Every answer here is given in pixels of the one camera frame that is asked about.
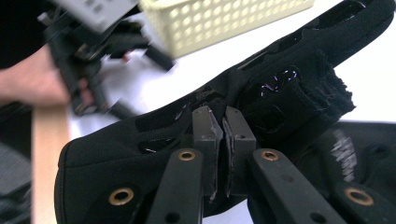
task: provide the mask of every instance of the black fabric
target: black fabric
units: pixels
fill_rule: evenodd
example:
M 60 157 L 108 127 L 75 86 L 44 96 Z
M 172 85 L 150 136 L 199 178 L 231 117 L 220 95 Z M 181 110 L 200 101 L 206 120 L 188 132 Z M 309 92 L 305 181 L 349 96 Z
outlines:
M 297 160 L 303 149 L 354 107 L 333 68 L 380 35 L 393 19 L 393 0 L 357 3 L 343 1 L 170 105 L 68 143 L 55 184 L 58 223 L 144 223 L 147 214 L 142 213 L 149 210 L 147 201 L 152 200 L 167 159 L 186 146 L 180 143 L 191 135 L 191 111 L 202 105 L 209 105 L 217 121 L 222 120 L 226 105 L 240 109 L 263 146 L 280 148 Z M 268 97 L 249 96 L 274 76 L 290 75 L 283 82 L 270 83 L 268 87 L 280 89 L 267 90 Z M 263 119 L 255 122 L 257 117 Z M 266 132 L 267 127 L 275 128 Z M 109 207 L 108 194 L 120 186 L 137 192 L 134 202 L 125 207 L 142 203 L 147 209 L 124 212 L 122 206 Z M 243 199 L 224 195 L 219 188 L 218 198 L 205 204 L 205 216 Z
M 333 207 L 349 219 L 348 223 L 363 217 L 367 223 L 379 223 L 382 218 L 378 216 L 393 223 L 395 136 L 393 123 L 337 122 L 295 164 Z M 345 189 L 350 187 L 363 190 L 375 203 L 371 206 L 352 203 L 345 195 Z

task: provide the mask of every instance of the white basket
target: white basket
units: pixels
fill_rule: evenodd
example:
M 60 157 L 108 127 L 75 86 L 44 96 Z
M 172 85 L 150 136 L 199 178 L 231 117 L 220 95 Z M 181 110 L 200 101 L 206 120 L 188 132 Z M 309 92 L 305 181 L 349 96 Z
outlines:
M 173 58 L 279 20 L 315 0 L 140 0 Z

